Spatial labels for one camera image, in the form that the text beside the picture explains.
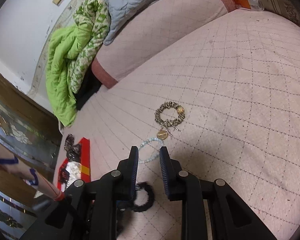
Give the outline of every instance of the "yellow stripe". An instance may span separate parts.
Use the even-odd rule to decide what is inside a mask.
[[[81,172],[90,175],[90,169],[86,166],[81,165]]]

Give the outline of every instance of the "white wall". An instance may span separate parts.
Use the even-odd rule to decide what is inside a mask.
[[[27,94],[50,30],[71,0],[7,0],[0,9],[0,73]],[[36,102],[51,111],[44,84]]]

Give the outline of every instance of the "green blanket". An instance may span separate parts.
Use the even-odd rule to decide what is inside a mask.
[[[64,126],[76,116],[75,98],[87,68],[109,32],[104,0],[85,0],[74,14],[75,25],[56,30],[50,39],[46,87],[55,116]]]

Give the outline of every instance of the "light blue beaded bracelet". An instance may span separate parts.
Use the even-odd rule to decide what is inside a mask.
[[[139,164],[149,163],[149,162],[153,161],[154,159],[156,159],[159,156],[160,148],[164,145],[164,142],[162,140],[160,140],[159,138],[157,138],[157,137],[149,138],[148,140],[143,141],[143,143],[141,143],[141,145],[138,147],[138,150],[140,151],[145,145],[147,145],[147,144],[149,144],[150,142],[153,142],[153,141],[157,141],[159,143],[159,149],[155,150],[154,154],[152,154],[150,156],[150,158],[148,158],[146,160],[141,160],[139,158]]]

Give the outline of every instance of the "round gold pendant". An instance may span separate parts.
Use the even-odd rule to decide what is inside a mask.
[[[178,106],[177,112],[178,112],[178,114],[184,113],[185,109],[182,106]]]
[[[157,137],[160,139],[160,140],[165,140],[168,138],[168,132],[167,131],[164,131],[164,130],[160,130],[158,133],[157,133]]]

